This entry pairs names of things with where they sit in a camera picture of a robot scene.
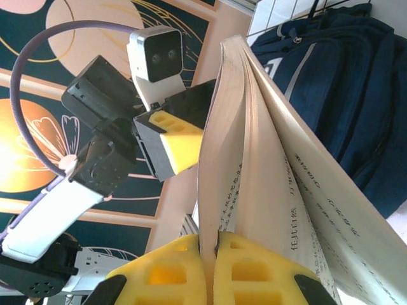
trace yellow foam pad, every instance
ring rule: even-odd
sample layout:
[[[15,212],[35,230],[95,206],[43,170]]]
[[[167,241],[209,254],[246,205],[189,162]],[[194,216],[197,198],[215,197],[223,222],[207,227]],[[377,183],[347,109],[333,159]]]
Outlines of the yellow foam pad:
[[[214,272],[214,305],[308,305],[295,275],[310,270],[239,235],[222,232]],[[181,237],[109,273],[127,282],[115,305],[206,305],[198,235]]]
[[[294,276],[310,270],[239,235],[219,236],[214,305],[308,305]]]
[[[154,112],[149,122],[166,131],[160,137],[175,174],[198,162],[202,129],[165,111]]]
[[[206,305],[198,236],[187,235],[112,271],[127,282],[116,305]]]

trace paper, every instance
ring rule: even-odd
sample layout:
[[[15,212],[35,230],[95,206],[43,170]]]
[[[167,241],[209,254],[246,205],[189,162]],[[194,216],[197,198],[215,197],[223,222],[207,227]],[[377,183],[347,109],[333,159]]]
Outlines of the paper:
[[[407,247],[242,46],[255,70],[338,286],[368,304],[407,303]]]

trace white tile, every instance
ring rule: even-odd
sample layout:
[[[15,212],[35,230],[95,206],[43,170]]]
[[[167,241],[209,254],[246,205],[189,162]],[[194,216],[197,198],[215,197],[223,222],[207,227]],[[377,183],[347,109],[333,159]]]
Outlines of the white tile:
[[[268,19],[272,12],[273,3],[279,0],[262,0],[257,4],[252,24],[249,29],[249,35],[262,31],[267,28]]]
[[[324,7],[326,1],[327,0],[319,0],[317,10],[321,10]],[[294,10],[293,18],[298,18],[307,15],[310,12],[313,3],[314,0],[298,0]]]
[[[276,0],[267,27],[274,27],[275,25],[290,20],[294,15],[296,2],[297,0]]]
[[[407,1],[406,0],[372,0],[371,16],[393,27],[395,33],[407,38]]]

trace book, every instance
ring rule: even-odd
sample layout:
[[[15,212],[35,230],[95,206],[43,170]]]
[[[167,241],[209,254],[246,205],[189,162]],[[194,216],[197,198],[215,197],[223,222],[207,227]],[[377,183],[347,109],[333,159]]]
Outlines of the book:
[[[332,158],[247,43],[221,43],[198,162],[207,287],[218,231],[233,231],[366,304],[407,304],[407,246]]]

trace camera lens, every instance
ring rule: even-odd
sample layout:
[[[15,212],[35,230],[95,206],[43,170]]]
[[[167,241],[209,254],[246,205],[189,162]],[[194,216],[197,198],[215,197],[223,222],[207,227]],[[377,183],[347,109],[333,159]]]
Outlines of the camera lens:
[[[168,52],[168,57],[173,60],[177,58],[177,52],[175,50],[171,50]]]
[[[159,56],[159,54],[153,55],[152,61],[153,64],[159,64],[161,62],[161,56]]]

